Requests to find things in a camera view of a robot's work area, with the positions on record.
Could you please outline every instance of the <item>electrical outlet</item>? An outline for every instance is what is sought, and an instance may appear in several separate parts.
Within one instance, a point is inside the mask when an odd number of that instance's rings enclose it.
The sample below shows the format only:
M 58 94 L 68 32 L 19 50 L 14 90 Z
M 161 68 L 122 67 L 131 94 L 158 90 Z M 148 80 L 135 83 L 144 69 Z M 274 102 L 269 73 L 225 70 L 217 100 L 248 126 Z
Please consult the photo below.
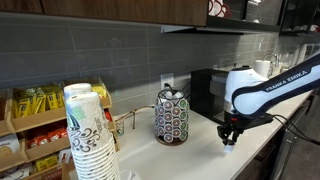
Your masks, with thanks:
M 164 89 L 164 84 L 168 83 L 171 87 L 174 86 L 174 77 L 173 73 L 161 74 L 161 89 Z

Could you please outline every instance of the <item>kitchen cabinet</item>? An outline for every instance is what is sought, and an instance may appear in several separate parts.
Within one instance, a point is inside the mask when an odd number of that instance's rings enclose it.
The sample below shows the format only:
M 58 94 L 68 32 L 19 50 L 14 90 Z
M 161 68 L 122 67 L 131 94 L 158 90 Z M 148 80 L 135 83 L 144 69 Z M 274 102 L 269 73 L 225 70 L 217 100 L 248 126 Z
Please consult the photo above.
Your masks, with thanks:
M 281 35 L 318 34 L 320 25 L 319 0 L 288 0 Z
M 205 28 L 175 28 L 167 26 L 163 27 L 162 31 L 214 31 L 242 34 L 279 32 L 286 1 L 287 0 L 210 0 Z
M 0 5 L 7 9 L 6 11 L 12 12 L 43 11 L 43 14 L 52 16 L 178 25 L 180 28 L 183 25 L 223 33 L 259 33 L 280 31 L 286 1 L 4 0 Z M 38 7 L 38 11 L 31 8 L 34 6 Z
M 42 0 L 45 14 L 205 26 L 208 0 Z
M 0 11 L 42 13 L 40 0 L 1 0 Z

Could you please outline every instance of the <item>wall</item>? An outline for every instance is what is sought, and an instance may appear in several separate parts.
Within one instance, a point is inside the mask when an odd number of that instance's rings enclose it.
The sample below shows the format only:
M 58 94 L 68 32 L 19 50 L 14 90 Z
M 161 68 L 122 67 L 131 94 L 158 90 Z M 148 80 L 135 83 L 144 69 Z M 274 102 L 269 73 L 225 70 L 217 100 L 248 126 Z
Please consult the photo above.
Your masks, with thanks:
M 162 34 L 160 26 L 41 16 L 0 16 L 0 89 L 99 75 L 114 115 L 153 104 L 160 75 L 175 88 L 201 68 L 252 65 L 266 53 L 290 52 L 306 38 L 277 34 Z

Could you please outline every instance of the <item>red snack bag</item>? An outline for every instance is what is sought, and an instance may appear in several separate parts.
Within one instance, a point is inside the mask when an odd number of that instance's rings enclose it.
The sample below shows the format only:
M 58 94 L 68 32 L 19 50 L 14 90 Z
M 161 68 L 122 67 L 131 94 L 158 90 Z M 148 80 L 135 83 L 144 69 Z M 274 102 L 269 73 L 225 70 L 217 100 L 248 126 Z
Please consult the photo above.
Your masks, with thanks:
M 43 144 L 47 144 L 49 142 L 47 136 L 37 136 L 34 138 L 37 146 L 41 146 Z
M 62 128 L 62 129 L 58 129 L 57 130 L 60 134 L 60 138 L 63 138 L 63 137 L 68 137 L 68 133 L 67 133 L 67 130 L 65 128 Z
M 111 116 L 110 112 L 108 110 L 105 110 L 104 114 L 105 114 L 106 118 L 111 122 L 112 121 L 112 116 Z
M 49 132 L 49 134 L 48 134 L 48 139 L 50 142 L 53 142 L 53 141 L 58 140 L 60 138 L 61 138 L 60 133 L 57 130 Z
M 36 146 L 38 146 L 38 145 L 34 139 L 29 140 L 29 142 L 28 142 L 29 149 L 34 148 Z

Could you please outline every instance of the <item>patterned paper cup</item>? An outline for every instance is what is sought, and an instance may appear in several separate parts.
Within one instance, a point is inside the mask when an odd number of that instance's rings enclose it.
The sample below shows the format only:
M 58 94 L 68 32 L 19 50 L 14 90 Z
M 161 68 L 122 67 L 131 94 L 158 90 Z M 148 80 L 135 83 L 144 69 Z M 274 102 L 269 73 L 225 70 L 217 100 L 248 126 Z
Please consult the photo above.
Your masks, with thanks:
M 101 149 L 110 138 L 110 132 L 98 93 L 69 97 L 66 109 L 72 151 L 86 155 Z
M 82 153 L 78 153 L 78 151 L 74 151 L 71 150 L 73 157 L 75 157 L 76 159 L 81 159 L 81 161 L 89 161 L 92 158 L 96 158 L 96 157 L 100 157 L 102 154 L 108 153 L 108 152 L 115 152 L 114 149 L 114 140 L 111 137 L 109 142 L 106 143 L 103 147 L 101 147 L 100 149 L 97 149 L 95 151 L 91 151 L 90 153 L 86 153 L 86 154 L 82 154 Z

